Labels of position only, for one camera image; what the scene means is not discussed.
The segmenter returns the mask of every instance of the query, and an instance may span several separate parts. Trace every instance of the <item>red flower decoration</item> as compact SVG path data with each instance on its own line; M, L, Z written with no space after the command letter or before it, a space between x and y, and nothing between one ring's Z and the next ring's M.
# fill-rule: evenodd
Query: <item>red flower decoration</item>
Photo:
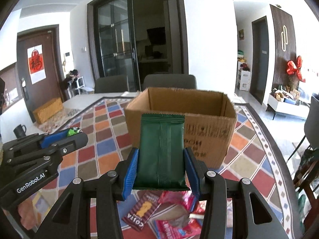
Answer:
M300 68L302 66L302 59L301 56L297 57L297 66L295 65L294 61L289 61L287 63L287 74L292 75L296 73L296 76L298 77L299 81L306 82L306 79L302 78Z

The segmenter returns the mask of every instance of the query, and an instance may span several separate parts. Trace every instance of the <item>green container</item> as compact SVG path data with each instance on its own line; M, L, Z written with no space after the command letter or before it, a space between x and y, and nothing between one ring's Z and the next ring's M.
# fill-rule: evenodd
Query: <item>green container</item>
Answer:
M137 190L189 190L185 183L183 115L143 114Z

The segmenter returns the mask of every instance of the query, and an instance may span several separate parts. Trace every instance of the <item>black mug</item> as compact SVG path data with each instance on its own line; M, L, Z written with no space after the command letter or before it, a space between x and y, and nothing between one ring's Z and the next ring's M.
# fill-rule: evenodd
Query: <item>black mug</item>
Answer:
M13 130L13 133L16 135L17 138L21 138L21 137L26 137L26 131L27 131L27 128L25 125L19 125L17 126L14 130Z

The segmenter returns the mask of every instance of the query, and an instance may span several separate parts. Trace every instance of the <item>sliding glass door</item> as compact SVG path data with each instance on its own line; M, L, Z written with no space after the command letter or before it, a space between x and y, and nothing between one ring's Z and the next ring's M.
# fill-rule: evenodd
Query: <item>sliding glass door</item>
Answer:
M128 77L130 91L140 90L132 0L113 0L100 5L97 17L100 77L123 74Z

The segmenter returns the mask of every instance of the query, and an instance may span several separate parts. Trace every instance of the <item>metal screw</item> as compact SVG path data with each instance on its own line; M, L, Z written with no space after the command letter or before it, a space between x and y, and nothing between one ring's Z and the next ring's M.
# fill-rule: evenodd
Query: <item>metal screw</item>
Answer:
M74 178L72 182L74 184L79 184L79 183L81 183L81 178Z
M108 171L108 172L107 172L107 175L108 175L109 177L114 177L114 176L117 175L117 173L116 173L116 171Z
M248 178L243 178L241 181L242 181L242 183L244 183L246 185L250 184L250 179L248 179Z
M214 171L208 171L208 172L207 172L207 175L208 175L209 177L215 177L215 176L216 176L216 172L214 172Z

